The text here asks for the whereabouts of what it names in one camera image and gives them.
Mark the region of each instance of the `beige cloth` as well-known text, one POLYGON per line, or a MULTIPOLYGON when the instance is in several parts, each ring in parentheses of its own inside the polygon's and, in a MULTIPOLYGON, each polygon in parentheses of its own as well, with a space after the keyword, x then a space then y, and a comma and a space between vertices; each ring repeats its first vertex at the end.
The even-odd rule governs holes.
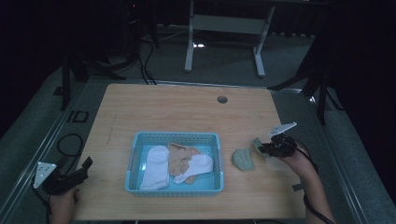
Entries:
MULTIPOLYGON (((201 152, 194 147, 183 147, 176 143, 168 144, 169 150, 169 162, 168 172, 169 175, 177 176, 186 173, 189 169, 189 160, 193 155, 201 154, 201 152)), ((192 175, 187 178, 184 182, 192 184, 196 175, 192 175)))

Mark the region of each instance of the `human arm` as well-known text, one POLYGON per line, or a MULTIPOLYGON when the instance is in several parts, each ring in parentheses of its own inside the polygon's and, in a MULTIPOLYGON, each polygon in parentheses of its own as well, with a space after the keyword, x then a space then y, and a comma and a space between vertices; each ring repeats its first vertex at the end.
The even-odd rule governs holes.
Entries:
POLYGON ((60 195, 49 197, 49 207, 52 213, 51 224, 70 224, 73 220, 76 202, 79 198, 77 189, 70 189, 60 195))
MULTIPOLYGON (((320 212, 323 216, 328 218, 332 223, 335 223, 335 218, 332 215, 329 203, 326 198, 326 192, 320 181, 317 171, 311 161, 299 150, 296 150, 291 157, 280 158, 285 162, 290 169, 297 174, 305 186, 305 194, 312 205, 312 207, 320 212)), ((306 223, 324 223, 317 216, 315 216, 308 208, 305 208, 306 223)))

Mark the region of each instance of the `black device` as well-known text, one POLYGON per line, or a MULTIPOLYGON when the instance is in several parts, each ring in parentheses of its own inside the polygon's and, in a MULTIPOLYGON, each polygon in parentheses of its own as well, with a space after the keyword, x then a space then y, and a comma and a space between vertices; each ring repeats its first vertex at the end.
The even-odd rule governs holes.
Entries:
POLYGON ((66 156, 61 157, 61 159, 56 162, 57 167, 55 170, 43 182, 43 190, 48 195, 65 193, 71 188, 82 184, 84 180, 88 178, 88 169, 90 169, 93 163, 91 157, 88 157, 87 160, 82 163, 79 170, 76 170, 70 175, 62 175, 61 170, 67 161, 68 158, 66 156))
POLYGON ((294 154, 297 144, 290 136, 283 133, 271 137, 271 143, 256 144, 260 153, 268 154, 272 157, 290 157, 294 154))

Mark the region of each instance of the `blue plastic basket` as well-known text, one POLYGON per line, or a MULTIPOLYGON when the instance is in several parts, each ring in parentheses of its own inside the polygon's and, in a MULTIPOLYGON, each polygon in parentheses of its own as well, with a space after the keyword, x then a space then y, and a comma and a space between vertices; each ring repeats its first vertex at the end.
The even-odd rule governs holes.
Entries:
POLYGON ((216 133, 155 133, 139 132, 134 136, 125 189, 135 196, 147 197, 196 197, 215 196, 224 188, 224 173, 219 136, 216 133), (164 189, 142 190, 139 186, 143 179, 144 167, 149 150, 155 146, 177 143, 185 147, 195 147, 213 159, 211 173, 198 175, 192 184, 176 184, 173 177, 164 189))

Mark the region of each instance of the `white cloth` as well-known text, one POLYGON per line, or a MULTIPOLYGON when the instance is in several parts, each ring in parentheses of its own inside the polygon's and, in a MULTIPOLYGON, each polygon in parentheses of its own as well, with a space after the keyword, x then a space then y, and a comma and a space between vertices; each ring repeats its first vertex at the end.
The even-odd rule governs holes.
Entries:
POLYGON ((146 170, 140 189, 163 189, 169 186, 169 150, 167 147, 152 147, 148 152, 146 170))
POLYGON ((205 154, 198 154, 191 157, 189 169, 182 175, 175 176, 174 182, 182 183, 191 175, 200 175, 213 171, 213 160, 205 154))

